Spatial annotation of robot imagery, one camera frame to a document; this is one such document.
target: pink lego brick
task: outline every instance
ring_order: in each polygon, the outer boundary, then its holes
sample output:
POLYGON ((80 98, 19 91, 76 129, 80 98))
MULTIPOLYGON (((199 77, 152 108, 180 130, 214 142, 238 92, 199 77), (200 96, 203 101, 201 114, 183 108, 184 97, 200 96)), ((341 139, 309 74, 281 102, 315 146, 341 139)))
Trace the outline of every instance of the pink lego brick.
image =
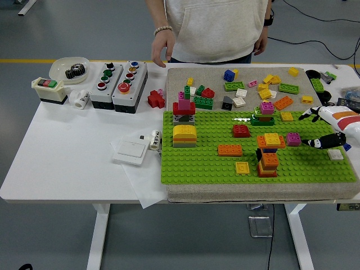
POLYGON ((247 86, 249 86, 249 87, 253 87, 253 86, 257 86, 258 85, 258 81, 257 80, 252 80, 252 81, 250 81, 248 84, 247 84, 247 86))
POLYGON ((299 146, 301 142, 302 141, 298 133, 290 132, 286 135, 286 144, 288 146, 299 146))
POLYGON ((181 100, 179 98, 179 110, 190 110, 190 100, 181 100))
POLYGON ((274 106, 272 105, 271 102, 261 102, 260 111, 262 114, 273 114, 274 106))
POLYGON ((179 97, 179 101, 184 100, 185 99, 185 93, 180 91, 178 97, 179 97))

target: robotic arm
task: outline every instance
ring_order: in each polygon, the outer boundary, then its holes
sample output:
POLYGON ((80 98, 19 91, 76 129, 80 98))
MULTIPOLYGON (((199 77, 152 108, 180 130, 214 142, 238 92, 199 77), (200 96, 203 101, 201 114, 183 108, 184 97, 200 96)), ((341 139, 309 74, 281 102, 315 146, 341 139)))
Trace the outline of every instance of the robotic arm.
POLYGON ((302 143, 317 149, 329 149, 346 143, 346 136, 360 143, 360 115, 345 106, 313 107, 305 111, 299 120, 315 115, 312 122, 321 119, 332 125, 336 132, 318 139, 303 139, 302 143))

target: white table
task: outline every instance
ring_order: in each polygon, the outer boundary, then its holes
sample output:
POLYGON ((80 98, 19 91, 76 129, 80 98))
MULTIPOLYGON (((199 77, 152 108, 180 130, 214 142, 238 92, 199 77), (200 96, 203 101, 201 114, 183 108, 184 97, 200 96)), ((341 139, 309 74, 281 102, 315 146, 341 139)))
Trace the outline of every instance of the white table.
MULTIPOLYGON (((73 89, 90 89, 104 63, 92 62, 88 78, 73 89)), ((167 69, 186 68, 195 64, 167 64, 166 69, 148 64, 148 81, 136 114, 94 109, 88 103, 77 110, 68 103, 55 105, 41 102, 10 170, 0 189, 0 196, 9 203, 87 203, 97 210, 96 224, 87 269, 100 268, 110 204, 139 203, 120 165, 112 163, 110 142, 139 129, 162 129, 164 109, 152 109, 147 103, 151 90, 164 88, 167 69)), ((250 65, 228 65, 229 68, 250 65)), ((253 67, 294 66, 286 64, 252 64, 253 67)), ((337 75, 326 89, 336 103, 341 87, 359 85, 360 79, 348 66, 335 70, 331 65, 295 65, 304 70, 329 71, 337 75)), ((353 140, 348 155, 360 175, 353 140)), ((322 203, 359 202, 360 193, 351 200, 322 203)), ((285 205, 302 269, 313 269, 311 256, 299 218, 299 211, 309 202, 285 205)))

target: white plastic tray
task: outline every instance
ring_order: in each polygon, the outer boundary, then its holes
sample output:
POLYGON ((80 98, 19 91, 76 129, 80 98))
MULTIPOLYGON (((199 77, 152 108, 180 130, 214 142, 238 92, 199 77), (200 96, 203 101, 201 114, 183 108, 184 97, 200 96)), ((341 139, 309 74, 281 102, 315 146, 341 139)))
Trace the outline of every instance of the white plastic tray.
POLYGON ((76 84, 81 83, 89 74, 90 62, 84 57, 66 57, 56 60, 49 71, 49 77, 52 80, 62 80, 64 84, 76 84), (74 64, 83 64, 85 67, 85 74, 81 76, 75 76, 73 79, 68 79, 65 75, 65 71, 71 68, 74 64))

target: red lego brick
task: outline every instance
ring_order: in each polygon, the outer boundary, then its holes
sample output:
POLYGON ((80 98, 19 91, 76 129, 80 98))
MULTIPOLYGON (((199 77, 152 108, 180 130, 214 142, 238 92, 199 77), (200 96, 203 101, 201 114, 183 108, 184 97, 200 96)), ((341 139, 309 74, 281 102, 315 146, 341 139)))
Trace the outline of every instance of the red lego brick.
POLYGON ((213 98, 215 96, 215 92, 212 91, 209 87, 205 90, 202 91, 201 93, 202 97, 207 97, 207 98, 213 98))
POLYGON ((251 137, 248 126, 234 125, 232 127, 232 134, 234 138, 249 138, 251 137))
POLYGON ((159 107, 160 109, 165 107, 165 100, 156 90, 152 90, 150 95, 147 97, 148 104, 152 107, 159 107))
POLYGON ((173 115, 194 115, 195 114, 195 103, 190 102, 189 110, 179 110, 179 103, 173 103, 173 115))

